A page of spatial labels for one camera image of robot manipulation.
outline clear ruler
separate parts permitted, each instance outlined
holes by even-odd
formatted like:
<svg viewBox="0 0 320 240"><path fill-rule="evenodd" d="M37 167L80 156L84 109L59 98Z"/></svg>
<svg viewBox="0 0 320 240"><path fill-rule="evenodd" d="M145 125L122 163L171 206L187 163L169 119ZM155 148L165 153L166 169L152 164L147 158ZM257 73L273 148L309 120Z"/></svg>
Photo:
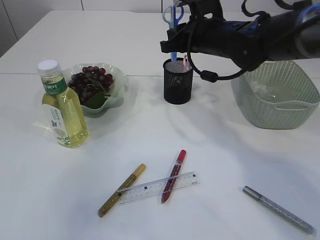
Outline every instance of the clear ruler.
<svg viewBox="0 0 320 240"><path fill-rule="evenodd" d="M172 192L199 184L198 175L192 171L177 176L167 177L156 181L147 182L117 190L121 195L119 204L127 204L146 198L162 195L168 180L176 179Z"/></svg>

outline red marker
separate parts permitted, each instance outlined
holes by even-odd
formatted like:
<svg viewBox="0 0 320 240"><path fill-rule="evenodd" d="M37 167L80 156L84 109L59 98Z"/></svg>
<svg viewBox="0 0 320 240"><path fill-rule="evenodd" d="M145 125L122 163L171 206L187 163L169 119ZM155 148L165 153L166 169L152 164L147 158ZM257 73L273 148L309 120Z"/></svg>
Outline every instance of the red marker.
<svg viewBox="0 0 320 240"><path fill-rule="evenodd" d="M172 169L170 177L174 177L179 174L182 163L185 160L186 153L187 153L186 150L181 150L181 152L178 156L178 159L176 160L176 163ZM164 204L169 199L171 191L174 188L176 180L177 180L176 178L172 178L172 179L169 179L168 182L166 183L165 188L162 193L162 197L161 197L162 204Z"/></svg>

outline green leaf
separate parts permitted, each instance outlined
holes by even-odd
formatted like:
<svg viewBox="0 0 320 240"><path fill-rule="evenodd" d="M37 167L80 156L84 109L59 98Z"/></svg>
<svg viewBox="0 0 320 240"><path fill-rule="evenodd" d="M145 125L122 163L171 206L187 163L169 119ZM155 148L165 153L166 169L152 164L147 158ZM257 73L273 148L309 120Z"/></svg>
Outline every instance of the green leaf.
<svg viewBox="0 0 320 240"><path fill-rule="evenodd" d="M105 101L106 99L103 92L98 92L84 102L83 105L90 109L99 109L105 103Z"/></svg>
<svg viewBox="0 0 320 240"><path fill-rule="evenodd" d="M101 85L101 83L99 81L94 80L93 78L90 78L90 77L89 77L89 79L94 85L96 85L98 88L100 88L105 95L108 94L107 91L105 90L105 88Z"/></svg>

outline silver marker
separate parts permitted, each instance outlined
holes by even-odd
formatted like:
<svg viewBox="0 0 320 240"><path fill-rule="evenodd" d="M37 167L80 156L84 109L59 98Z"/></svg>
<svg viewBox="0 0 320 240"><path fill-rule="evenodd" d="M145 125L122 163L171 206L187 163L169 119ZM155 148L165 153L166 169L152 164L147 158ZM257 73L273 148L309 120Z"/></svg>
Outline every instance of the silver marker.
<svg viewBox="0 0 320 240"><path fill-rule="evenodd" d="M292 214L291 212L285 210L283 207L266 198L262 194L256 192L252 188L245 186L243 188L243 192L252 197L253 199L257 200L259 203L261 203L266 208L270 209L272 212L287 220L289 223L304 231L305 233L311 235L315 234L316 230L310 224L306 223L305 221L303 221L296 215Z"/></svg>

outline white table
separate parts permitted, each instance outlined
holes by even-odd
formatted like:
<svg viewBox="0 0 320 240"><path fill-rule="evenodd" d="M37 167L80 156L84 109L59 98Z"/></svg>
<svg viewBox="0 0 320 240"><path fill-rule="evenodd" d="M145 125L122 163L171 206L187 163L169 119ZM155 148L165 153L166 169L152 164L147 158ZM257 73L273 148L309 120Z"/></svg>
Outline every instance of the white table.
<svg viewBox="0 0 320 240"><path fill-rule="evenodd" d="M226 12L227 20L252 18L240 12ZM181 20L186 22L189 15ZM52 11L0 58L0 73L36 74L44 59L59 60L63 69L79 63L109 63L130 76L163 76L163 63L170 54L162 53L160 41L167 40L161 13L128 11ZM222 57L193 54L201 70L220 75L239 68ZM311 78L320 78L319 59L297 61Z"/></svg>
<svg viewBox="0 0 320 240"><path fill-rule="evenodd" d="M19 62L16 49L27 46L25 39L50 16L0 58L2 71L10 59ZM58 49L60 43L52 44ZM78 54L72 51L57 53L63 67L77 61L62 57ZM93 56L78 62L103 61ZM117 56L110 59L130 69ZM245 195L245 185L320 229L319 109L298 129L260 129L238 108L237 80L194 77L191 100L172 105L163 99L163 77L131 76L123 101L98 118L86 117L90 138L68 149L56 144L49 129L39 76L22 73L0 73L0 239L309 239ZM313 81L320 88L320 78ZM200 185L174 192L164 205L154 197L97 216L140 163L147 169L136 184L164 178L181 149L187 150L181 173L198 172Z"/></svg>

